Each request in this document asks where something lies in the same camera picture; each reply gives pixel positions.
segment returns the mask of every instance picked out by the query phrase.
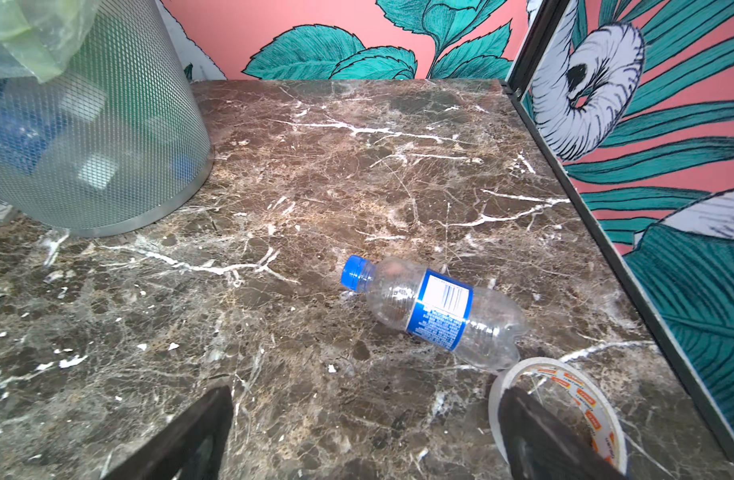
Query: plastic bag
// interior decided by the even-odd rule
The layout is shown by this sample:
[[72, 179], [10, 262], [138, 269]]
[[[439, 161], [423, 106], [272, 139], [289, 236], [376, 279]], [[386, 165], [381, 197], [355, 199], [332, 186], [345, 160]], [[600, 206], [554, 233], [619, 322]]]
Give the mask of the plastic bag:
[[60, 75], [90, 31], [100, 0], [0, 0], [0, 78]]

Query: roll of tape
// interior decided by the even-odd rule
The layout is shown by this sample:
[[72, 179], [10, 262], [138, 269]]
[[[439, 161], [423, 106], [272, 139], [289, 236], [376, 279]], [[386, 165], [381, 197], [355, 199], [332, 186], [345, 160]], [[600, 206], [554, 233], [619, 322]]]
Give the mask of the roll of tape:
[[501, 425], [497, 418], [497, 409], [507, 389], [515, 385], [522, 375], [543, 376], [549, 381], [564, 387], [575, 400], [578, 408], [592, 431], [592, 447], [602, 458], [626, 475], [628, 455], [626, 440], [622, 435], [620, 422], [610, 402], [602, 391], [583, 373], [558, 360], [536, 357], [522, 360], [510, 370], [500, 374], [490, 390], [489, 416], [492, 436], [495, 445], [503, 458], [508, 462], [505, 442], [501, 433]]

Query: marble countertop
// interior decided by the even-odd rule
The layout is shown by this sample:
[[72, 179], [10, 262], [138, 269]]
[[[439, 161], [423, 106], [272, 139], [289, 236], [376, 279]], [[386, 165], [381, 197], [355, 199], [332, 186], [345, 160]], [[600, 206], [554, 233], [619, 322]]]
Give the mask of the marble countertop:
[[205, 82], [215, 145], [179, 211], [96, 240], [0, 228], [0, 478], [97, 479], [217, 385], [222, 478], [510, 478], [494, 376], [389, 330], [339, 274], [415, 260], [511, 296], [571, 358], [631, 478], [734, 478], [493, 82]]

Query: mesh wastebasket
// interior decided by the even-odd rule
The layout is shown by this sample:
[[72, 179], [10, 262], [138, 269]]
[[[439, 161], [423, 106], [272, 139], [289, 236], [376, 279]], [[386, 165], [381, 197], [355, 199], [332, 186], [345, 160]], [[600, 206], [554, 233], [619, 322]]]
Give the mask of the mesh wastebasket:
[[154, 0], [102, 0], [50, 82], [0, 79], [0, 198], [73, 235], [169, 214], [206, 180], [209, 149]]

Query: empty plastic bottle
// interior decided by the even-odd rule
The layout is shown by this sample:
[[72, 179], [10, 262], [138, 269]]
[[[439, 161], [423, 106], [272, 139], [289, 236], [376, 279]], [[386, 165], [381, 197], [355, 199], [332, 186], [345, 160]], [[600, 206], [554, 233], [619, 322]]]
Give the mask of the empty plastic bottle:
[[482, 370], [519, 361], [514, 338], [526, 332], [521, 308], [506, 295], [468, 286], [393, 256], [373, 264], [352, 255], [341, 283], [364, 293], [378, 320], [452, 351]]

